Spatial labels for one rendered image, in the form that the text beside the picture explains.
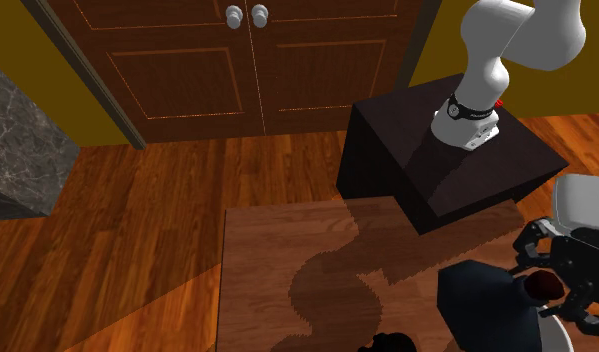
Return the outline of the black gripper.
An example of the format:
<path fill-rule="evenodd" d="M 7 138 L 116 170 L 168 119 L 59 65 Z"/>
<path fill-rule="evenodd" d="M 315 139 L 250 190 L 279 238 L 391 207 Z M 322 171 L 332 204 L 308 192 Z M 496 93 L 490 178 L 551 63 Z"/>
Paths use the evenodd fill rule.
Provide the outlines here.
<path fill-rule="evenodd" d="M 517 265 L 511 271 L 552 268 L 570 292 L 561 304 L 542 310 L 541 317 L 557 315 L 581 333 L 599 337 L 599 315 L 587 311 L 593 296 L 599 296 L 599 230 L 580 227 L 569 235 L 557 234 L 550 217 L 528 222 L 513 242 Z M 539 253 L 537 245 L 545 238 L 553 238 L 551 252 Z"/>

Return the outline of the brown wooden table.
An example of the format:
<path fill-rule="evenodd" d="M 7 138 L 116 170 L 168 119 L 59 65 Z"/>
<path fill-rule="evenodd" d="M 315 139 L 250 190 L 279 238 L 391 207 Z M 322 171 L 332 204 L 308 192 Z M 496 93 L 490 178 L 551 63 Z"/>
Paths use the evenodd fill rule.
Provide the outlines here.
<path fill-rule="evenodd" d="M 523 226 L 510 201 L 424 235 L 391 197 L 230 209 L 216 352 L 357 352 L 380 332 L 455 352 L 438 272 L 512 267 Z"/>

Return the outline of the dark robot stand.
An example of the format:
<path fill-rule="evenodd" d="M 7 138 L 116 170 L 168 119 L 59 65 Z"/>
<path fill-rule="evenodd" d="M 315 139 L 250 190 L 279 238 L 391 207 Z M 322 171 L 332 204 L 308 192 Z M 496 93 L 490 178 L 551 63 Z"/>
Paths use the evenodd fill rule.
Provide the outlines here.
<path fill-rule="evenodd" d="M 336 187 L 345 199 L 392 196 L 418 234 L 505 200 L 518 202 L 567 161 L 506 109 L 499 133 L 473 151 L 432 133 L 459 74 L 353 104 Z"/>

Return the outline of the white bowl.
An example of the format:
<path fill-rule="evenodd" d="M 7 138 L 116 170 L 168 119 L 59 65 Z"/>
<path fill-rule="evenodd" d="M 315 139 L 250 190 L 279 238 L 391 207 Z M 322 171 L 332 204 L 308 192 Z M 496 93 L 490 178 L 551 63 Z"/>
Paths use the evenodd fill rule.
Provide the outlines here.
<path fill-rule="evenodd" d="M 539 317 L 538 326 L 542 352 L 574 352 L 571 338 L 556 316 Z"/>

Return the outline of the brown double door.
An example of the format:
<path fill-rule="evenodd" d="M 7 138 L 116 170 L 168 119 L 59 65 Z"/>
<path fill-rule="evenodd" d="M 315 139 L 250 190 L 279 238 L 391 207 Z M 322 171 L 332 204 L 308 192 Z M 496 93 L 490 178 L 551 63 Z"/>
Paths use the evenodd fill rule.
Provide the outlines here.
<path fill-rule="evenodd" d="M 135 142 L 342 130 L 443 0 L 21 0 Z"/>

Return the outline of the black lumpy object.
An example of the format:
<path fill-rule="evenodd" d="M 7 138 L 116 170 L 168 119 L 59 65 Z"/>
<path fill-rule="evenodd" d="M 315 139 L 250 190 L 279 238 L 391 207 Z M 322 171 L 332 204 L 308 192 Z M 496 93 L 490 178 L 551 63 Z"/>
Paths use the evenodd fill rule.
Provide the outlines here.
<path fill-rule="evenodd" d="M 418 352 L 413 340 L 404 333 L 378 333 L 372 337 L 369 347 L 362 346 L 357 352 Z"/>

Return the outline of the grey marble block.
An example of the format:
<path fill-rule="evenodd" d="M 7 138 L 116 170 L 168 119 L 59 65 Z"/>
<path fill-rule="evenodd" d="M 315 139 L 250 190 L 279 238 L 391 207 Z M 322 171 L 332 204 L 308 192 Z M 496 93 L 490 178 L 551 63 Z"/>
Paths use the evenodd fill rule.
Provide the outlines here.
<path fill-rule="evenodd" d="M 50 215 L 79 152 L 0 70 L 0 220 Z"/>

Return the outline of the dark blue bottle red cap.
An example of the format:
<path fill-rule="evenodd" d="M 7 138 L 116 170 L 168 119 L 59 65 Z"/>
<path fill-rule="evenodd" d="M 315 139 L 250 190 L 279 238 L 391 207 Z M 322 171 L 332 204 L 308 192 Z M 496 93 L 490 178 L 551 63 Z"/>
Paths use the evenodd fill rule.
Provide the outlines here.
<path fill-rule="evenodd" d="M 551 272 L 465 260 L 438 272 L 437 308 L 462 352 L 542 352 L 539 312 L 564 296 Z"/>

